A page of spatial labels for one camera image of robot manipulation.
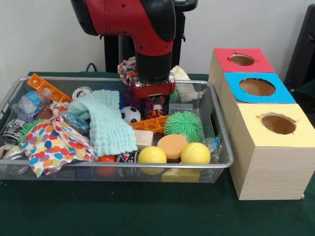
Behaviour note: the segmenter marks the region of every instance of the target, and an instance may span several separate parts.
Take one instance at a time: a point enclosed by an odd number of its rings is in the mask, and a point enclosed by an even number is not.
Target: paper
[[[259,48],[215,48],[214,51],[223,72],[275,72],[268,59]],[[254,63],[247,66],[235,64],[231,60],[231,56],[235,54],[249,56],[254,59]]]
[[[315,130],[298,104],[242,103],[238,104],[238,108],[256,147],[315,147]],[[261,117],[270,113],[295,121],[295,131],[284,135],[269,130],[262,123]]]
[[[235,98],[248,103],[296,103],[276,73],[224,73]],[[262,79],[276,91],[270,96],[251,95],[240,87],[245,79]]]

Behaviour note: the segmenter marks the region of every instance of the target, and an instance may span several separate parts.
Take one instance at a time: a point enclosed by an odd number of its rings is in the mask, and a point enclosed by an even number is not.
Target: metal basket
[[[112,88],[124,92],[125,85],[119,79],[99,78],[69,78],[69,77],[43,77],[60,91],[70,96],[75,89],[81,86],[89,86],[92,90]],[[15,82],[4,100],[0,104],[0,130],[1,134],[5,125],[16,115],[10,106],[19,102],[27,92],[34,90],[27,84],[29,78],[21,78]],[[137,182],[199,182],[214,183],[224,170],[233,163],[228,136],[225,130],[217,96],[213,86],[205,81],[178,81],[177,87],[181,89],[191,87],[198,93],[197,99],[180,103],[178,100],[170,100],[169,114],[177,111],[190,111],[201,118],[203,132],[202,139],[219,137],[222,148],[219,158],[210,164],[140,164],[140,163],[104,163],[104,162],[80,162],[64,165],[56,173],[37,178],[29,168],[19,176],[12,176],[9,172],[0,172],[0,179],[18,180],[71,180],[71,181],[137,181]],[[162,137],[161,134],[154,136],[154,145]],[[28,165],[24,160],[0,160],[6,168],[18,168],[18,165]],[[165,177],[165,173],[175,173],[174,176]]]

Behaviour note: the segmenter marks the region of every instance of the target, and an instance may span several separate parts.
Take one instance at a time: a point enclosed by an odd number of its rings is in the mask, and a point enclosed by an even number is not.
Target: black cable
[[[86,72],[88,72],[89,71],[89,68],[90,68],[90,66],[93,66],[93,69],[94,69],[94,72],[97,72],[97,69],[96,69],[96,66],[94,65],[94,63],[90,63],[90,64],[88,64],[88,66],[87,66],[87,68],[86,68]]]

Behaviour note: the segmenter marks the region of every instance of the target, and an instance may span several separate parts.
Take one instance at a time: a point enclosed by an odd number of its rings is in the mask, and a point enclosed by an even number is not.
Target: yellow tennis ball
[[[209,164],[211,154],[205,145],[190,143],[182,150],[181,159],[184,164]]]
[[[166,154],[156,146],[145,147],[139,154],[138,163],[166,163]],[[158,175],[164,168],[141,168],[148,175]]]

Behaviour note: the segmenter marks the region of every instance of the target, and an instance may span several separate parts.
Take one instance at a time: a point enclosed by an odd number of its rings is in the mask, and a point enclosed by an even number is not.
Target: white wall
[[[208,73],[213,47],[262,48],[284,79],[312,0],[199,0],[186,14],[181,67]],[[85,34],[70,0],[0,0],[0,100],[29,71],[105,70],[104,46]]]

